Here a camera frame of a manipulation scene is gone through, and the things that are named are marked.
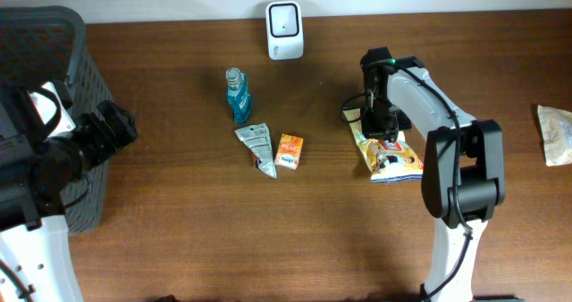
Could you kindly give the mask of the yellow snack bag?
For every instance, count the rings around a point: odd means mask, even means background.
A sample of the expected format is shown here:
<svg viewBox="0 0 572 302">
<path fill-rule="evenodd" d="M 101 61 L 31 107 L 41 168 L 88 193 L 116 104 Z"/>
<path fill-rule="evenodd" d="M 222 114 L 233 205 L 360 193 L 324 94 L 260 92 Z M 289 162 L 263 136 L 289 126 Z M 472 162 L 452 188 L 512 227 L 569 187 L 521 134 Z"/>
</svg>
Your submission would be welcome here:
<svg viewBox="0 0 572 302">
<path fill-rule="evenodd" d="M 352 122 L 349 126 L 357 148 L 371 172 L 371 182 L 393 183 L 422 179 L 424 164 L 406 142 L 402 131 L 396 141 L 390 142 L 366 138 L 360 122 Z"/>
</svg>

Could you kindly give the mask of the orange white small box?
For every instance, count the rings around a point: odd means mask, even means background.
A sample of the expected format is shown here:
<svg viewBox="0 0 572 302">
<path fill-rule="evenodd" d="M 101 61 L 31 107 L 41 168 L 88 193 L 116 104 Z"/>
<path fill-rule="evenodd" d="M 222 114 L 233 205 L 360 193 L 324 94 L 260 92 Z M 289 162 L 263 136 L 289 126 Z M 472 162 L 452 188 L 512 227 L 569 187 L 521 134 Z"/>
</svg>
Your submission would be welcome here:
<svg viewBox="0 0 572 302">
<path fill-rule="evenodd" d="M 304 139 L 282 133 L 274 159 L 274 164 L 296 170 L 299 166 Z"/>
</svg>

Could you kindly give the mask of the silver triangular snack packet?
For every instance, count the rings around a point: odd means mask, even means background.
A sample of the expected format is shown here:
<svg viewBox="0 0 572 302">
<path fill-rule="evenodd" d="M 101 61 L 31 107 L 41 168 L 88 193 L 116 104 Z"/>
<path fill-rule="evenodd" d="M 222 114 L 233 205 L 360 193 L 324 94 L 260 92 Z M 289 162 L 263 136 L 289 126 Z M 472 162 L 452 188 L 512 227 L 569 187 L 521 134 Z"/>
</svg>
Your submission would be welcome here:
<svg viewBox="0 0 572 302">
<path fill-rule="evenodd" d="M 265 123 L 249 125 L 235 130 L 239 140 L 256 157 L 257 169 L 265 175 L 276 179 L 277 172 L 273 159 L 273 148 L 270 131 Z"/>
</svg>

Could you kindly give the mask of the teal mouthwash bottle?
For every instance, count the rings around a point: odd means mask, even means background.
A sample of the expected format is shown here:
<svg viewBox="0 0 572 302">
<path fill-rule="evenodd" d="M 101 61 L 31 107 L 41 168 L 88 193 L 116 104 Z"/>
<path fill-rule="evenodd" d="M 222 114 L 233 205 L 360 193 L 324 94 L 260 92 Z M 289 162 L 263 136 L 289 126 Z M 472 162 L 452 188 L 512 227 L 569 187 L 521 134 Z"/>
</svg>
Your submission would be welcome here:
<svg viewBox="0 0 572 302">
<path fill-rule="evenodd" d="M 225 73 L 225 77 L 227 80 L 227 101 L 232 109 L 233 120 L 239 125 L 246 124 L 252 110 L 247 75 L 238 68 L 230 68 Z"/>
</svg>

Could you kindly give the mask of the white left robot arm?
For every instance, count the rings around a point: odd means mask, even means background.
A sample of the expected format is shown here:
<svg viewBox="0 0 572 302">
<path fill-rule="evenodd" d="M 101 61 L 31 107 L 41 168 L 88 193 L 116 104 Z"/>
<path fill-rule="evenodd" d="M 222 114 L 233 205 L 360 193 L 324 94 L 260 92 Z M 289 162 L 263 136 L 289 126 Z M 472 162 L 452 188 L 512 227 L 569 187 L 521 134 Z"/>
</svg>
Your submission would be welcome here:
<svg viewBox="0 0 572 302">
<path fill-rule="evenodd" d="M 73 119 L 65 88 L 47 81 L 1 87 L 1 295 L 6 301 L 81 301 L 69 210 L 89 174 L 138 137 L 135 118 L 103 100 Z"/>
</svg>

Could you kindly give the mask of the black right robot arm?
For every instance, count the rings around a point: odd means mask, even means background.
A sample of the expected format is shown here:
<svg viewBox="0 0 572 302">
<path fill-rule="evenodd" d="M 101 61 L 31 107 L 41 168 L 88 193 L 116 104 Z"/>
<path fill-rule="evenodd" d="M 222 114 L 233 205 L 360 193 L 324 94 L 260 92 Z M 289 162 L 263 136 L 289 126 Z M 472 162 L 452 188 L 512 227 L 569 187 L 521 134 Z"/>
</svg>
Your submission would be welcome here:
<svg viewBox="0 0 572 302">
<path fill-rule="evenodd" d="M 506 196 L 502 131 L 455 105 L 416 57 L 395 58 L 386 47 L 360 60 L 368 138 L 395 141 L 417 129 L 425 140 L 421 193 L 434 220 L 430 271 L 422 301 L 471 301 L 480 239 Z"/>
</svg>

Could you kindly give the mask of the white barcode scanner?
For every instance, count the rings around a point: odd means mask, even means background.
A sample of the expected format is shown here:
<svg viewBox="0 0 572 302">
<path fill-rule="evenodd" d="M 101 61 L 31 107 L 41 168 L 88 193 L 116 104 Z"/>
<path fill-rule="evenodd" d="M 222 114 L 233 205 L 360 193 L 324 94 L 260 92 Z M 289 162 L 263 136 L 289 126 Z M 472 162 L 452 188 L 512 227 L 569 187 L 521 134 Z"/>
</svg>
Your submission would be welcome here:
<svg viewBox="0 0 572 302">
<path fill-rule="evenodd" d="M 294 1 L 276 1 L 265 8 L 268 55 L 274 61 L 299 59 L 304 54 L 301 8 Z"/>
</svg>

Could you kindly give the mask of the grey plastic lattice basket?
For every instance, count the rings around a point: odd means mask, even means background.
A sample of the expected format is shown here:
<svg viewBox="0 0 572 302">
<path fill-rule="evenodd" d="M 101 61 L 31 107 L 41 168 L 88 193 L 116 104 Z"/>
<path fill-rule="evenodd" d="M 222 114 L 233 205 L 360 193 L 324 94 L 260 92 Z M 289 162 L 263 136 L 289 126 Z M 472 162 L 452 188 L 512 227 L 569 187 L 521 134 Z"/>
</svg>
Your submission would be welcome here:
<svg viewBox="0 0 572 302">
<path fill-rule="evenodd" d="M 43 83 L 60 81 L 71 96 L 67 113 L 77 119 L 98 113 L 97 104 L 114 99 L 86 47 L 86 25 L 71 8 L 3 7 L 1 9 L 1 81 Z M 62 192 L 64 203 L 89 193 L 66 210 L 70 235 L 94 230 L 101 221 L 109 163 L 88 172 L 90 180 L 69 184 Z"/>
</svg>

